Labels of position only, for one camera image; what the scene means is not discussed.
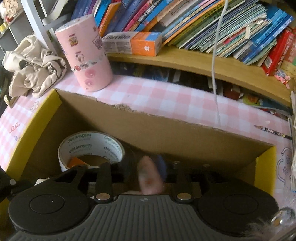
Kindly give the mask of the wooden shelf board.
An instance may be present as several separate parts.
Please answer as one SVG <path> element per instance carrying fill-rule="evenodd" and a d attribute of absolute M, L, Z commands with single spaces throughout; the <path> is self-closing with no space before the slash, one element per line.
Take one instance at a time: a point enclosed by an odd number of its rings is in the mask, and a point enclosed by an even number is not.
<path fill-rule="evenodd" d="M 108 54 L 110 61 L 139 63 L 188 71 L 211 76 L 212 55 L 187 51 L 175 47 L 163 47 L 157 56 L 137 56 L 128 54 Z M 254 65 L 245 65 L 230 58 L 215 58 L 215 77 L 236 84 L 266 96 L 284 106 L 291 107 L 290 90 L 274 77 Z"/>

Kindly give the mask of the row of leaning books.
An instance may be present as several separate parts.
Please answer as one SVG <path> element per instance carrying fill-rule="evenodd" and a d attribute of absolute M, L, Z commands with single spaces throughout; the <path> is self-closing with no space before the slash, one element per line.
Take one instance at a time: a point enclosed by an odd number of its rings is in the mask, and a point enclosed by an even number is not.
<path fill-rule="evenodd" d="M 163 45 L 233 55 L 248 65 L 293 20 L 260 1 L 147 1 L 121 32 L 155 32 Z"/>

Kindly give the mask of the orange white toothpaste box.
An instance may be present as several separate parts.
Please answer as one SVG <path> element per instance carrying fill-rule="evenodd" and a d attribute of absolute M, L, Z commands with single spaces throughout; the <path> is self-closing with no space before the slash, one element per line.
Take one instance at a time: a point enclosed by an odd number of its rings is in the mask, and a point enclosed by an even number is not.
<path fill-rule="evenodd" d="M 155 57 L 162 47 L 159 32 L 113 32 L 102 38 L 107 53 Z"/>

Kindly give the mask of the pink lip balm tube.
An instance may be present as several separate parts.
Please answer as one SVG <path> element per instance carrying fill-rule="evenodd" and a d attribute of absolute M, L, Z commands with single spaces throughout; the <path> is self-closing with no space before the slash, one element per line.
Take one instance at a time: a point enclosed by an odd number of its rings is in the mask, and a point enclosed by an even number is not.
<path fill-rule="evenodd" d="M 144 156 L 137 165 L 138 183 L 143 195 L 157 195 L 164 190 L 163 180 L 152 159 Z"/>

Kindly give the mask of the white tape roll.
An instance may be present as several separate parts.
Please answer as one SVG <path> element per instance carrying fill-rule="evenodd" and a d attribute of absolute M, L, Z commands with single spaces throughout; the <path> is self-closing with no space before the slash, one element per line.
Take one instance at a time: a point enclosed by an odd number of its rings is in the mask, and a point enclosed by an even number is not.
<path fill-rule="evenodd" d="M 61 171 L 69 170 L 71 159 L 85 155 L 99 156 L 110 163 L 120 163 L 125 157 L 123 145 L 114 137 L 101 132 L 78 132 L 65 138 L 58 147 Z"/>

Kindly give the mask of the beige crumpled cloth bag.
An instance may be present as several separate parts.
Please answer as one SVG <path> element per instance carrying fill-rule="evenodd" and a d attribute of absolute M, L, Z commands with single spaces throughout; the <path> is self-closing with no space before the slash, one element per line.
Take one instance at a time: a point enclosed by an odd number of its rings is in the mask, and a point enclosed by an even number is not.
<path fill-rule="evenodd" d="M 10 97 L 32 91 L 32 96 L 39 98 L 67 72 L 67 62 L 44 48 L 34 35 L 25 37 L 14 51 L 5 53 L 3 67 L 13 73 Z"/>

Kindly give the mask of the cream tissue pack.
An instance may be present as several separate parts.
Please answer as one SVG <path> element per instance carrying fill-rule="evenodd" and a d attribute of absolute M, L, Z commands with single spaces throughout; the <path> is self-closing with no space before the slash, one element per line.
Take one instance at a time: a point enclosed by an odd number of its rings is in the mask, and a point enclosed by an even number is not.
<path fill-rule="evenodd" d="M 18 96 L 17 97 L 10 97 L 9 95 L 4 96 L 4 102 L 9 108 L 13 108 L 13 106 L 15 105 L 18 99 L 19 99 Z"/>

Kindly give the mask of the patterned pencil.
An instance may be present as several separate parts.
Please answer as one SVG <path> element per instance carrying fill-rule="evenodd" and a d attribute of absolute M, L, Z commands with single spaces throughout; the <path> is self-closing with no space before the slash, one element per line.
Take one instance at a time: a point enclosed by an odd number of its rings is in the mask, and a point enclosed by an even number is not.
<path fill-rule="evenodd" d="M 288 140 L 292 140 L 292 137 L 289 136 L 289 135 L 286 135 L 284 133 L 280 133 L 278 131 L 275 131 L 273 129 L 270 129 L 270 128 L 267 128 L 267 127 L 264 127 L 264 126 L 258 126 L 258 125 L 254 125 L 255 128 L 261 130 L 261 131 L 264 131 L 264 132 L 267 132 L 267 133 L 271 133 L 273 135 L 276 135 L 276 136 L 279 136 L 279 137 L 282 137 L 282 138 L 286 138 Z"/>

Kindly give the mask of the yellow cardboard box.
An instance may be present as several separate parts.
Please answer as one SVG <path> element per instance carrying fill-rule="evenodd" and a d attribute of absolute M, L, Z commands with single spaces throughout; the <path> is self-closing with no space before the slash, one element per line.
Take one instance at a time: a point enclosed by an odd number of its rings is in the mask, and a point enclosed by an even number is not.
<path fill-rule="evenodd" d="M 98 168 L 99 156 L 74 157 L 63 172 L 58 147 L 72 134 L 106 133 L 125 149 L 114 200 L 96 203 L 74 183 L 75 166 Z M 27 125 L 6 173 L 30 188 L 1 202 L 5 240 L 238 240 L 252 222 L 278 211 L 275 148 L 215 128 L 152 116 L 61 90 L 49 93 Z M 143 195 L 137 165 L 156 155 L 183 163 L 194 200 Z"/>

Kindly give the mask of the pink sticker cylinder can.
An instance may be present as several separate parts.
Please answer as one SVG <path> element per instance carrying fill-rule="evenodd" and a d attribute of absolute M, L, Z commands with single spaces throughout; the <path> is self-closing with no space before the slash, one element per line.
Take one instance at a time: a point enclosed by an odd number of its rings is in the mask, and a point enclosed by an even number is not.
<path fill-rule="evenodd" d="M 82 88 L 95 92 L 111 83 L 112 69 L 93 15 L 71 20 L 55 34 Z"/>

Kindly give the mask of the pink checkered desk mat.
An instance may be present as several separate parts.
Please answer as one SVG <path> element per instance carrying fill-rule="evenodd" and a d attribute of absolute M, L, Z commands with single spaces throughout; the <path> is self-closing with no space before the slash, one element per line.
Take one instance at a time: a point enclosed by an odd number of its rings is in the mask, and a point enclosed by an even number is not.
<path fill-rule="evenodd" d="M 55 85 L 57 89 L 95 98 L 107 104 L 127 104 L 133 110 L 177 120 L 217 127 L 214 95 L 198 89 L 144 78 L 115 75 L 111 84 L 97 92 L 85 92 L 74 74 L 67 73 Z M 8 168 L 10 159 L 27 125 L 41 109 L 46 95 L 35 99 L 20 97 L 13 108 L 1 116 L 1 168 Z M 276 146 L 279 176 L 275 181 L 274 197 L 285 205 L 290 189 L 292 142 L 285 138 L 260 131 L 254 125 L 265 126 L 290 135 L 290 124 L 274 115 L 249 105 L 218 96 L 221 128 L 246 137 L 265 141 Z"/>

